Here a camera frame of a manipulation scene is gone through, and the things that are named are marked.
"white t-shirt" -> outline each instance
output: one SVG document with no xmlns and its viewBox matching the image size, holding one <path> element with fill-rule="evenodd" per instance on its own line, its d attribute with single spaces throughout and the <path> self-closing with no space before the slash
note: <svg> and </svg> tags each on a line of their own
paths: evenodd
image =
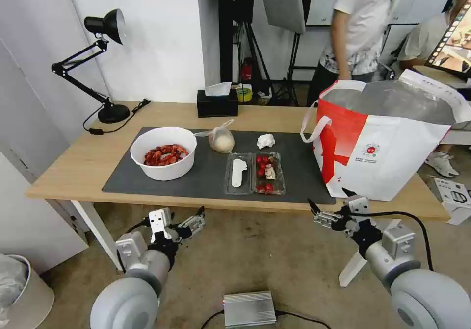
<svg viewBox="0 0 471 329">
<path fill-rule="evenodd" d="M 346 51 L 353 75 L 374 72 L 378 67 L 383 31 L 399 0 L 336 0 L 334 9 L 350 14 Z M 321 65 L 337 73 L 332 46 L 324 49 Z"/>
<path fill-rule="evenodd" d="M 448 29 L 448 13 L 442 13 L 417 25 L 407 35 L 402 46 L 399 61 L 411 59 L 427 60 Z"/>
</svg>

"black lamp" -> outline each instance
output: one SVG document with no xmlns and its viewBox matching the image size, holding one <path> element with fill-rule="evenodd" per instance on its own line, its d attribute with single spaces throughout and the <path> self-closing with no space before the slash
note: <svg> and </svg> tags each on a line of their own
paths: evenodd
<svg viewBox="0 0 471 329">
<path fill-rule="evenodd" d="M 129 109 L 124 105 L 114 104 L 110 102 L 108 96 L 89 88 L 77 79 L 71 77 L 69 75 L 69 71 L 89 61 L 90 59 L 95 58 L 99 54 L 106 52 L 109 41 L 103 37 L 104 35 L 107 35 L 110 39 L 119 43 L 120 45 L 123 44 L 123 39 L 126 36 L 126 24 L 124 21 L 123 13 L 120 9 L 114 9 L 111 10 L 108 14 L 106 14 L 103 18 L 86 17 L 84 20 L 84 24 L 85 28 L 91 33 L 95 34 L 95 37 L 98 40 L 91 46 L 88 46 L 80 52 L 70 56 L 69 58 L 64 59 L 62 62 L 54 63 L 52 65 L 52 71 L 102 103 L 103 108 L 98 112 L 98 119 L 100 120 L 100 122 L 120 122 L 129 117 Z M 77 58 L 82 53 L 85 53 L 94 47 L 98 47 L 100 50 L 91 54 L 87 58 L 74 60 L 74 58 Z"/>
</svg>

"plastic container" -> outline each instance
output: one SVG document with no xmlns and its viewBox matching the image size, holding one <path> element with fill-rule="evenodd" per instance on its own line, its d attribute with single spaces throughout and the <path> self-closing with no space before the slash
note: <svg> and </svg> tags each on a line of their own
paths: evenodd
<svg viewBox="0 0 471 329">
<path fill-rule="evenodd" d="M 8 309 L 10 320 L 4 329 L 35 329 L 48 316 L 54 304 L 54 292 L 35 272 L 30 262 L 20 255 L 9 257 L 28 268 L 25 287 Z"/>
<path fill-rule="evenodd" d="M 267 179 L 265 175 L 258 176 L 257 171 L 260 165 L 257 164 L 257 157 L 265 156 L 270 159 L 275 170 L 275 179 Z M 232 186 L 232 168 L 235 159 L 241 159 L 247 162 L 247 171 L 242 172 L 242 185 L 240 187 Z M 273 190 L 261 189 L 260 187 L 266 186 L 270 183 Z M 285 178 L 281 168 L 281 156 L 277 152 L 258 152 L 258 153 L 232 153 L 227 157 L 226 175 L 224 177 L 224 192 L 226 194 L 245 195 L 251 193 L 262 194 L 284 194 L 286 192 Z"/>
<path fill-rule="evenodd" d="M 259 169 L 260 165 L 257 163 L 259 158 L 265 159 L 264 164 L 270 163 L 274 170 L 275 170 L 275 179 L 267 179 L 265 176 L 258 176 L 257 170 Z M 283 170 L 281 169 L 281 156 L 277 152 L 258 152 L 255 154 L 254 157 L 256 169 L 255 169 L 255 182 L 254 182 L 254 190 L 256 193 L 262 194 L 284 194 L 286 192 L 285 186 L 285 177 L 283 176 Z M 273 187 L 273 190 L 268 190 L 265 188 L 267 183 Z"/>
<path fill-rule="evenodd" d="M 182 160 L 167 166 L 144 165 L 144 156 L 156 146 L 179 144 L 188 150 L 189 155 Z M 188 129 L 179 127 L 163 127 L 149 130 L 139 136 L 131 146 L 131 158 L 144 173 L 155 180 L 172 180 L 185 175 L 193 167 L 195 161 L 196 138 Z"/>
<path fill-rule="evenodd" d="M 241 159 L 247 163 L 247 170 L 242 172 L 242 185 L 232 186 L 232 167 L 235 159 Z M 224 178 L 224 192 L 226 194 L 244 195 L 254 192 L 254 154 L 252 153 L 231 153 L 227 156 L 226 175 Z"/>
</svg>

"monitor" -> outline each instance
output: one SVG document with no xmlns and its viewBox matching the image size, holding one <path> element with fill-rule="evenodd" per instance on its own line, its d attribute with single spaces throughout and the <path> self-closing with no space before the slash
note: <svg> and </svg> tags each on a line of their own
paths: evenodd
<svg viewBox="0 0 471 329">
<path fill-rule="evenodd" d="M 467 0 L 435 47 L 426 66 L 462 79 L 471 77 L 471 0 Z"/>
</svg>

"fire extinguisher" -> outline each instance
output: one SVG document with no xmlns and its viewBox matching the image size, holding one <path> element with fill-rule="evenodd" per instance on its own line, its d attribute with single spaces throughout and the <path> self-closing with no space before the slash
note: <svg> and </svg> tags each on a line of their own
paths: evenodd
<svg viewBox="0 0 471 329">
<path fill-rule="evenodd" d="M 242 81 L 252 80 L 252 69 L 253 69 L 252 58 L 250 57 L 245 58 L 244 62 L 242 63 L 242 69 L 240 70 L 240 79 Z"/>
</svg>

